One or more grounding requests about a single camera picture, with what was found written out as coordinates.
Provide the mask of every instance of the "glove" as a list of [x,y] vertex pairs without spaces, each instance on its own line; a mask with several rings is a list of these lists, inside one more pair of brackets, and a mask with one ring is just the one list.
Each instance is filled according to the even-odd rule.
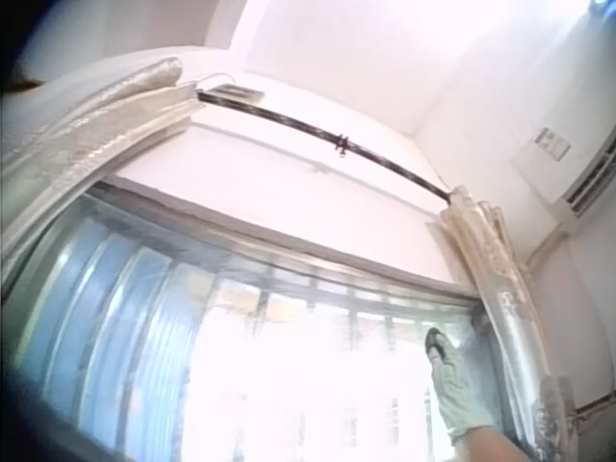
[[451,444],[455,446],[473,428],[494,426],[492,416],[471,391],[462,355],[440,330],[428,330],[425,351],[432,364],[434,391]]

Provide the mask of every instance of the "curtain rod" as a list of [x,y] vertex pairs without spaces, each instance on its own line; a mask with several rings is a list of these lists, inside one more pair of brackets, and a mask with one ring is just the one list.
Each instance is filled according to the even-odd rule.
[[424,180],[421,176],[407,170],[406,168],[396,164],[395,162],[385,159],[383,156],[380,156],[375,152],[372,152],[369,149],[360,146],[359,144],[349,141],[348,137],[345,137],[344,135],[334,135],[331,132],[327,132],[319,127],[315,127],[314,125],[311,125],[309,123],[297,120],[296,118],[288,117],[286,115],[270,111],[269,109],[259,108],[251,104],[236,101],[234,99],[222,98],[220,96],[208,93],[207,91],[197,90],[197,97],[199,101],[203,103],[215,104],[217,106],[221,106],[222,108],[232,109],[234,111],[240,111],[241,113],[265,118],[272,122],[276,122],[281,125],[285,125],[287,127],[299,130],[300,132],[306,133],[308,135],[312,135],[313,137],[319,138],[321,140],[331,142],[332,144],[334,144],[336,150],[340,151],[341,156],[344,157],[348,151],[352,152],[353,154],[357,154],[364,159],[378,164],[381,167],[385,167],[393,173],[397,173],[398,175],[406,178],[407,180],[412,181],[416,185],[424,188],[425,190],[430,191],[435,195],[438,195],[440,198],[450,204],[448,192],[441,190],[439,187],[434,186],[429,181]]

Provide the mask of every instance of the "silver curtain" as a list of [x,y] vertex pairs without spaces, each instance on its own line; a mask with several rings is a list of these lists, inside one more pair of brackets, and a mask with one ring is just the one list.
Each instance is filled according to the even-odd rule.
[[499,339],[519,440],[533,460],[577,460],[577,434],[502,213],[456,188],[442,213],[457,240]]
[[2,272],[72,200],[148,145],[185,128],[201,105],[166,59],[107,86],[35,130],[2,162]]

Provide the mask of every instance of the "white glove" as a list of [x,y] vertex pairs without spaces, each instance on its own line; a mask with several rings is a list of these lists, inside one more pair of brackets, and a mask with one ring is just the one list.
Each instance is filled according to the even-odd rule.
[[451,443],[455,446],[473,428],[494,426],[490,413],[475,399],[464,359],[449,339],[431,328],[425,337],[425,350],[432,364],[434,391]]

